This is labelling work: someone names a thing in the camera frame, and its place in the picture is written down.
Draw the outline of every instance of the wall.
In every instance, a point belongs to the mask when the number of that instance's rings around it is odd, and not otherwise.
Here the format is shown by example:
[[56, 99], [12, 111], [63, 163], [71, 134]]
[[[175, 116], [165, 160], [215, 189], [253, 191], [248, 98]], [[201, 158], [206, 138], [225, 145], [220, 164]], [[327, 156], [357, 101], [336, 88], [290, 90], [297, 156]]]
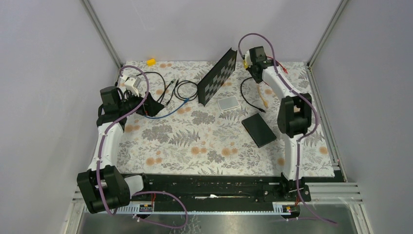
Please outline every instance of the wall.
[[351, 1], [314, 66], [376, 234], [411, 232], [412, 11], [410, 0]]
[[116, 67], [80, 1], [0, 3], [0, 233], [58, 233]]
[[[262, 33], [280, 61], [308, 61], [340, 0], [92, 0], [119, 57], [217, 61]], [[246, 49], [265, 45], [246, 38]]]

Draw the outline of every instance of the flower pattern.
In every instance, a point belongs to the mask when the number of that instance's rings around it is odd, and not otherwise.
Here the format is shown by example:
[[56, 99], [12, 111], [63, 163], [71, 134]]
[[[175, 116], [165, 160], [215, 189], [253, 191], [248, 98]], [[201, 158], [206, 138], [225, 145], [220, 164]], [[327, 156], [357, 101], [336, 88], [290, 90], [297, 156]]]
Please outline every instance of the flower pattern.
[[[159, 72], [167, 83], [172, 79], [198, 83], [214, 64], [193, 61], [167, 61], [153, 66], [137, 61], [126, 63], [144, 71]], [[311, 93], [304, 64], [282, 64], [288, 70], [288, 74], [283, 75], [302, 93]], [[137, 75], [137, 71], [128, 68], [124, 74]], [[269, 106], [266, 113], [260, 112], [260, 115], [277, 139], [258, 148], [241, 124], [243, 119], [258, 113], [241, 97], [241, 82], [248, 77], [243, 64], [237, 62], [234, 73], [205, 107], [195, 99], [166, 118], [129, 116], [119, 145], [118, 170], [122, 173], [279, 176], [285, 162], [284, 141], [277, 127], [280, 100], [265, 83], [259, 84]], [[163, 93], [163, 82], [156, 74], [148, 74], [148, 79], [150, 92], [157, 99]], [[139, 91], [144, 93], [146, 85], [141, 86]], [[169, 100], [173, 86], [166, 92], [163, 104]], [[119, 87], [125, 90], [123, 82], [119, 82]], [[183, 85], [179, 92], [183, 97], [189, 97], [196, 92], [196, 87]], [[252, 79], [244, 83], [243, 92], [250, 103], [265, 108]], [[230, 96], [238, 99], [240, 107], [222, 112], [217, 101]], [[182, 101], [172, 97], [158, 116], [172, 112], [181, 104]], [[310, 129], [314, 127], [314, 121], [313, 118]], [[303, 140], [301, 151], [305, 176], [334, 176], [321, 127]]]

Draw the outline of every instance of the checkered pattern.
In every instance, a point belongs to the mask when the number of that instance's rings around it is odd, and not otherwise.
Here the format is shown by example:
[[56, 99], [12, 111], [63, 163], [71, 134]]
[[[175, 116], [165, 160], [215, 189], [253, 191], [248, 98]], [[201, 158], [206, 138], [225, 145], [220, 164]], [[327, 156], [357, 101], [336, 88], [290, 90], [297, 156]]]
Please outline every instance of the checkered pattern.
[[204, 106], [235, 70], [237, 52], [229, 50], [198, 84], [198, 100]]

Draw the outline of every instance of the red wire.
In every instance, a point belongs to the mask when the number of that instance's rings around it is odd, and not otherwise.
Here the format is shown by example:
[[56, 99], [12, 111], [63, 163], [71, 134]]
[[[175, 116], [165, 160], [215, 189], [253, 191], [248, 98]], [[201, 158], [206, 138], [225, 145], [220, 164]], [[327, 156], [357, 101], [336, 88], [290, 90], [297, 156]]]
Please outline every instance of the red wire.
[[275, 60], [275, 61], [281, 66], [282, 70], [283, 70], [286, 74], [288, 74], [287, 69], [286, 69], [280, 62], [278, 62], [277, 60]]

